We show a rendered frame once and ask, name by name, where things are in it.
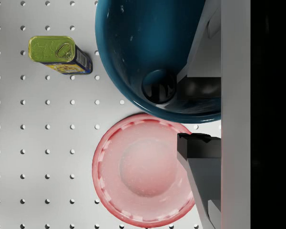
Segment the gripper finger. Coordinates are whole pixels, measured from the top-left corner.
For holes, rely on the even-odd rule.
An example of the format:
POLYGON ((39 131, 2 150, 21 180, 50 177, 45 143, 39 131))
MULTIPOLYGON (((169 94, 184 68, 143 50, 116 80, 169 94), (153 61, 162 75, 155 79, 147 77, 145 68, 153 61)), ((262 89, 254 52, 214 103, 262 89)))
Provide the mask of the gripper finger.
POLYGON ((221 229, 221 139, 179 133, 177 158, 185 168, 203 229, 221 229))
POLYGON ((205 0, 184 68, 177 75, 178 98, 221 97, 221 0, 205 0))

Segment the blue mug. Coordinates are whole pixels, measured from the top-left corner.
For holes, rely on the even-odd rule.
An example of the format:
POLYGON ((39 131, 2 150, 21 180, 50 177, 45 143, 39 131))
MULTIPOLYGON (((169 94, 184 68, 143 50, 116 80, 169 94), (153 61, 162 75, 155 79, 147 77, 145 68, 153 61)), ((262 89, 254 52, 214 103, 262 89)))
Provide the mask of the blue mug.
POLYGON ((146 113, 178 123, 221 118, 220 98, 178 98, 205 0, 100 0, 95 33, 118 90, 146 113))

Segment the red plate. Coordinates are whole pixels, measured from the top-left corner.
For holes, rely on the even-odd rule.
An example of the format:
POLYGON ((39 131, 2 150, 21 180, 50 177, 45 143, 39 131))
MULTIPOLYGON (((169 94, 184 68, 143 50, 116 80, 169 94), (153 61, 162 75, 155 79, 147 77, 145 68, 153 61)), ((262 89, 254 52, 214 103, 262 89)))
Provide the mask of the red plate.
POLYGON ((92 179, 99 200, 119 220, 141 228, 171 224, 195 201, 177 159, 180 123, 134 114, 113 125, 98 143, 92 179))

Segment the flat-sided can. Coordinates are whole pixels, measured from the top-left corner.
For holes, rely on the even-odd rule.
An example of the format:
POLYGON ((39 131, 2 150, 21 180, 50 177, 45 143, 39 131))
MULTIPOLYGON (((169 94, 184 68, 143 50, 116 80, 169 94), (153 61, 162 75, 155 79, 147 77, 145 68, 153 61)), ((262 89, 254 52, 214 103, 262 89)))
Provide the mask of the flat-sided can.
POLYGON ((69 36, 34 36, 28 56, 62 74, 90 74, 92 61, 69 36))

